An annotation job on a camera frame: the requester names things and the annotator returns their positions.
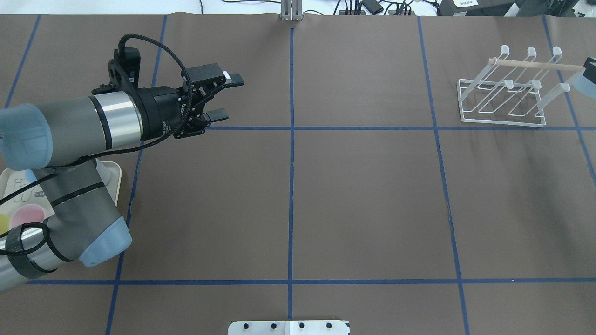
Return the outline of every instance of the blue painted grid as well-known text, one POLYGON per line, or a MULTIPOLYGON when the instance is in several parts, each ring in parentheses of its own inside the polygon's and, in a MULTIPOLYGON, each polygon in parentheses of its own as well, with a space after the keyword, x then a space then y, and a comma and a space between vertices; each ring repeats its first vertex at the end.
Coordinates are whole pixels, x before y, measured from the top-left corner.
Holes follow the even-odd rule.
MULTIPOLYGON (((546 15, 542 15, 542 23, 544 24, 544 32, 547 34, 547 41, 548 47, 551 50, 552 55, 552 40, 551 34, 548 30, 548 22, 546 15)), ((563 75, 561 75, 561 71, 557 70, 557 74, 559 77, 560 82, 564 82, 563 75)), ((565 92, 565 99, 567 100, 567 106, 569 106, 569 112, 571 113, 571 118, 573 119, 573 124, 575 125, 575 130, 578 132, 579 142, 582 145, 583 155, 586 157, 586 161, 588 162, 588 169, 590 174, 592 175, 592 181, 594 182, 594 186, 596 186, 596 174, 594 173, 594 167, 592 166, 592 160, 590 159, 590 155, 588 154, 588 149, 586 148, 586 144, 583 141, 582 130, 579 127, 578 118, 575 115, 575 110, 573 109, 573 104, 571 103, 571 99, 569 98, 569 93, 565 92)))
POLYGON ((290 189, 288 215, 288 320, 293 319, 294 278, 294 27, 290 29, 290 189))
POLYGON ((426 88, 429 93, 430 113, 433 117, 434 127, 434 141, 437 146, 437 155, 439 157, 439 169, 441 171, 441 180, 443 182, 443 193, 445 196, 445 203, 447 205, 447 214, 449 218, 449 229, 451 230, 451 248, 453 250, 453 259, 455 261, 455 275, 457 276, 457 286, 460 292, 461 314, 464 318, 464 331, 466 335, 470 335, 470 326, 468 324, 468 312, 465 308, 464 285, 461 282, 460 257, 457 253, 457 242, 455 240, 455 228, 453 226, 453 216, 451 213, 451 202, 449 201, 449 190, 447 189, 447 178, 445 177, 445 165, 443 164, 443 153, 441 152, 441 144, 439 139, 439 130, 437 129, 437 118, 434 112, 433 93, 430 89, 430 75, 429 66, 426 60, 426 50, 424 47, 424 36, 422 33, 422 22, 420 16, 416 16, 418 21, 418 35, 420 36, 420 48, 422 50, 422 60, 424 63, 424 74, 426 75, 426 88))
MULTIPOLYGON (((26 61, 26 57, 29 53, 29 49, 35 37, 35 33, 39 26, 39 22, 41 19, 41 15, 37 16, 35 21, 35 25, 31 32, 29 41, 27 43, 27 47, 23 54, 23 58, 19 64, 19 68, 13 80, 12 87, 10 89, 7 102, 5 104, 5 108, 9 106, 10 101, 12 99, 13 93, 15 91, 18 79, 20 77, 20 73, 23 69, 23 66, 26 61)), ((111 332, 111 324, 113 321, 113 315, 116 305, 116 298, 118 294, 118 287, 121 285, 124 286, 133 286, 133 285, 200 285, 200 286, 217 286, 217 285, 284 285, 288 288, 288 318, 292 319, 292 303, 293 303, 293 294, 292 289, 293 285, 384 285, 384 284, 447 284, 447 285, 457 285, 460 291, 460 302, 462 308, 462 315, 464 318, 464 329, 465 333, 469 334, 469 326, 467 321, 467 311, 465 307, 465 297, 463 291, 463 284, 526 284, 526 283, 596 283, 596 278, 462 278, 459 259, 457 254, 457 242, 455 239, 455 231, 453 226, 453 220, 451 215, 451 207, 449 203, 449 192, 447 188, 447 182, 445 178, 445 168, 443 165, 442 159, 442 152, 440 149, 440 138, 439 138, 439 131, 576 131, 578 133, 578 137, 582 144, 582 149, 584 155, 586 157, 586 161, 588 162, 588 167, 594 183, 596 185, 596 175, 594 173, 594 168, 592 167, 591 159, 588 155, 587 149, 583 142, 582 131, 596 131, 596 127, 580 127, 575 115, 575 111, 573 109, 573 105, 571 104, 569 95, 565 93, 567 104, 569 106, 574 127, 552 127, 552 128, 516 128, 516 127, 506 127, 506 126, 469 126, 469 127, 449 127, 449 126, 438 126, 436 121, 436 115, 434 110, 434 102, 433 102, 433 95, 432 89, 430 86, 430 76, 428 70, 428 64, 426 59, 426 50, 424 47, 424 37, 423 37, 423 29, 421 20, 418 17, 418 32, 420 36, 420 44, 421 44, 421 51, 423 56, 423 63, 424 63, 424 70, 426 75, 426 83, 427 83, 427 91, 429 95, 429 104, 430 104, 430 111, 432 114, 433 119, 433 126, 295 126, 294 125, 294 28, 292 27, 290 30, 290 126, 213 126, 210 127, 211 130, 259 130, 259 131, 267 131, 267 130, 287 130, 290 131, 290 180, 289 180, 289 213, 288 213, 288 279, 287 280, 121 280, 120 275, 122 272, 122 263, 124 258, 124 253, 120 254, 116 277, 114 280, 33 280, 29 282, 30 285, 107 285, 113 286, 113 296, 112 301, 110 304, 110 312, 108 316, 108 323, 106 326, 106 334, 110 334, 111 332), (454 253, 454 262, 455 262, 455 269, 457 278, 445 278, 445 279, 384 279, 384 280, 351 280, 351 279, 344 279, 344 280, 325 280, 325 279, 317 279, 317 280, 294 280, 293 279, 293 177, 294 177, 294 133, 295 131, 433 131, 435 134, 435 141, 437 147, 437 156, 439 159, 439 166, 440 172, 443 182, 443 192, 445 195, 445 201, 448 208, 448 216, 449 216, 449 226, 451 229, 451 240, 452 240, 452 249, 454 253)), ((166 29, 166 22, 167 16, 164 15, 163 23, 162 23, 162 33, 160 37, 160 42, 163 42, 165 29, 166 29)), ((550 38, 550 33, 548 30, 548 25, 546 18, 543 16, 543 23, 545 32, 547 35, 548 43, 550 48, 552 49, 552 42, 550 38)), ((152 85, 155 85, 157 79, 157 72, 159 69, 159 61, 160 61, 160 54, 161 49, 158 49, 156 62, 153 71, 153 80, 152 85)), ((558 73, 559 79, 563 81, 561 73, 558 73)), ((138 182, 138 172, 139 166, 142 158, 142 151, 139 152, 135 167, 135 174, 134 174, 134 181, 132 184, 131 190, 131 199, 129 201, 128 211, 126 215, 126 223, 127 225, 130 224, 131 221, 131 207, 133 203, 133 199, 136 193, 136 185, 138 182)))
POLYGON ((37 32, 40 20, 41 15, 38 15, 37 19, 35 20, 35 24, 33 25, 31 35, 29 36, 27 47, 25 48, 25 52, 23 53, 23 58, 21 58, 21 63, 18 65, 17 74, 14 76, 12 86, 10 86, 10 91, 8 92, 8 97, 6 99, 6 103, 4 104, 4 108, 8 108, 8 106, 10 106, 10 101, 13 99, 14 90, 17 88, 18 79, 21 77, 21 71, 23 70, 23 66, 25 65, 25 60, 27 59, 27 55, 29 54, 29 49, 31 49, 31 44, 33 43, 33 39, 35 38, 35 33, 37 32))
MULTIPOLYGON (((160 43, 163 43, 163 37, 166 33, 166 24, 167 24, 167 15, 164 15, 163 21, 162 21, 162 33, 159 37, 160 43)), ((153 78, 151 79, 151 86, 155 86, 155 83, 157 80, 157 71, 159 69, 159 61, 160 61, 161 54, 162 54, 162 49, 158 48, 156 59, 155 59, 155 66, 153 67, 153 78)), ((135 195, 136 195, 136 185, 138 182, 139 166, 141 165, 142 157, 143 157, 143 151, 139 150, 139 153, 136 158, 135 176, 132 181, 131 198, 128 202, 128 211, 126 212, 126 225, 127 226, 131 225, 132 203, 133 203, 133 200, 135 199, 135 195)), ((114 320, 114 312, 116 310, 116 299, 118 298, 118 288, 120 286, 120 276, 122 274, 122 263, 124 262, 124 254, 125 253, 122 252, 120 254, 120 257, 118 258, 118 267, 116 269, 116 279, 114 280, 114 290, 112 292, 112 300, 110 303, 110 311, 108 313, 107 325, 105 327, 105 335, 109 335, 111 333, 111 325, 114 320)))

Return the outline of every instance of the white wire rack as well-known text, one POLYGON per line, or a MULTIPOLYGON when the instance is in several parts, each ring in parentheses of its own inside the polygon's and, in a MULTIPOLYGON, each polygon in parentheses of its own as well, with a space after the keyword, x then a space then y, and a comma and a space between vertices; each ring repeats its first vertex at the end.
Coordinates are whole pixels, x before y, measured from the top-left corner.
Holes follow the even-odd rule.
POLYGON ((534 47, 527 49, 527 56, 521 62, 505 61, 509 54, 509 47, 502 45, 499 57, 491 58, 474 79, 458 81, 458 102, 463 122, 543 127, 546 125, 544 107, 561 93, 570 91, 566 82, 558 83, 543 97, 540 94, 541 80, 550 69, 538 66, 557 64, 563 56, 558 46, 552 49, 553 56, 546 63, 534 63, 535 69, 530 64, 537 56, 534 47), (500 64, 513 68, 495 80, 499 77, 499 66, 503 66, 500 64))

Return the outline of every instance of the black device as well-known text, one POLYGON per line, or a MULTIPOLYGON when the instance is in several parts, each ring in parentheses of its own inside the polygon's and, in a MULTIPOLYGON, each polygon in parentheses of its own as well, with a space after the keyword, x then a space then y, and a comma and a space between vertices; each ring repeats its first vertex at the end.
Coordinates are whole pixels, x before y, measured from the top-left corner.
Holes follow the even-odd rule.
POLYGON ((383 11, 383 6, 377 0, 363 0, 361 4, 371 12, 372 15, 377 15, 383 11))
POLYGON ((578 0, 516 0, 516 5, 520 8, 516 16, 527 17, 544 14, 575 17, 572 8, 577 3, 578 0))
POLYGON ((110 83, 100 85, 92 93, 105 94, 114 91, 123 91, 131 96, 141 115, 145 131, 141 141, 156 138, 175 128, 181 120, 181 111, 185 108, 188 94, 193 95, 191 112, 184 126, 176 133, 174 138, 185 138, 205 133, 205 128, 212 122, 226 120, 225 110, 214 110, 203 113, 205 104, 224 87, 235 87, 244 84, 240 75, 226 74, 217 64, 207 64, 189 68, 191 87, 185 83, 182 87, 174 89, 167 86, 151 88, 137 88, 141 55, 136 48, 124 48, 124 52, 114 50, 114 59, 108 63, 110 83))
POLYGON ((443 16, 505 16, 515 0, 478 0, 478 4, 458 7, 456 2, 466 0, 443 0, 437 9, 437 15, 443 16))

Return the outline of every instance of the metal plate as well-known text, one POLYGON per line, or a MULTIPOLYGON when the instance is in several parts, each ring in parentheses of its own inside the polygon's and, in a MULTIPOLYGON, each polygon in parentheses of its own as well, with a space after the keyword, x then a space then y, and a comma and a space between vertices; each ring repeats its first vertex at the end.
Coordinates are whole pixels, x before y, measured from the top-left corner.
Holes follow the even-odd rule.
POLYGON ((228 335, 349 335, 350 322, 342 320, 235 321, 228 335))

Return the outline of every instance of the silver metal band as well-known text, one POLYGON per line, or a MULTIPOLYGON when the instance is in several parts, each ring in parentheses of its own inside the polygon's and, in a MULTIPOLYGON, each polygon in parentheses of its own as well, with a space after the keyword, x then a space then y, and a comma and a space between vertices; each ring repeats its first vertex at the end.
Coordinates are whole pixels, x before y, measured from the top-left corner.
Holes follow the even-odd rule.
POLYGON ((124 92, 112 92, 95 97, 104 110, 112 147, 140 142, 143 133, 141 115, 130 96, 124 92))

